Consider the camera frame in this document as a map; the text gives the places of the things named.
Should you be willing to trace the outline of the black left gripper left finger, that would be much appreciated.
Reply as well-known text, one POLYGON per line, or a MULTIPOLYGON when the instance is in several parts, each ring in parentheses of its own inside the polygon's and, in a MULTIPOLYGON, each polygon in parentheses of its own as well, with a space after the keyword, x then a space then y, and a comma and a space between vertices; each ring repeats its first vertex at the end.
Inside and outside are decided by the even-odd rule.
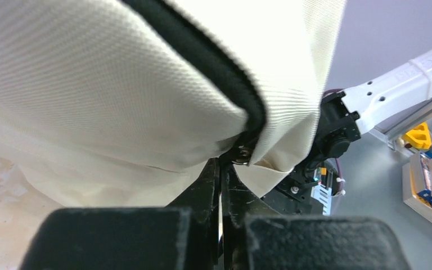
POLYGON ((21 269, 212 269, 219 163, 162 208, 62 208, 40 225, 21 269))

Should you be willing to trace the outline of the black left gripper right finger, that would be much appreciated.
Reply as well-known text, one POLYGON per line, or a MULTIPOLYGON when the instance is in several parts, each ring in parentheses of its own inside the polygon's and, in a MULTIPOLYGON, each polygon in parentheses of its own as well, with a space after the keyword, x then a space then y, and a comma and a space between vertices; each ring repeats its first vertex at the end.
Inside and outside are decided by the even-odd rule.
POLYGON ((221 172, 225 269, 409 269, 384 222, 367 217, 280 214, 232 165, 221 172))

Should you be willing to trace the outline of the cream canvas backpack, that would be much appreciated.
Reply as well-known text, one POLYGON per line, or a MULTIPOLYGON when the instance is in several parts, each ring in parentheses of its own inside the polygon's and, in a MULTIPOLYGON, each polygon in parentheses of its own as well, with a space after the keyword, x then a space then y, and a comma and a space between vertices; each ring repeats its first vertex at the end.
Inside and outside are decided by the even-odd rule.
POLYGON ((259 195, 311 149, 345 1, 0 1, 0 158, 65 206, 160 206, 266 116, 259 195))

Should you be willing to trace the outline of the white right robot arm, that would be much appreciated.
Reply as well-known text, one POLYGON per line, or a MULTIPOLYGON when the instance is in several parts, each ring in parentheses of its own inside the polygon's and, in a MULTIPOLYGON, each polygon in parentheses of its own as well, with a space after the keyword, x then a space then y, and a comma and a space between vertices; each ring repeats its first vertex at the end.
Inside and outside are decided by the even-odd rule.
POLYGON ((393 115, 432 100, 432 50, 369 82, 329 91, 309 155, 275 188, 309 214, 313 204, 331 213, 332 198, 345 194, 339 165, 329 166, 350 144, 393 115))

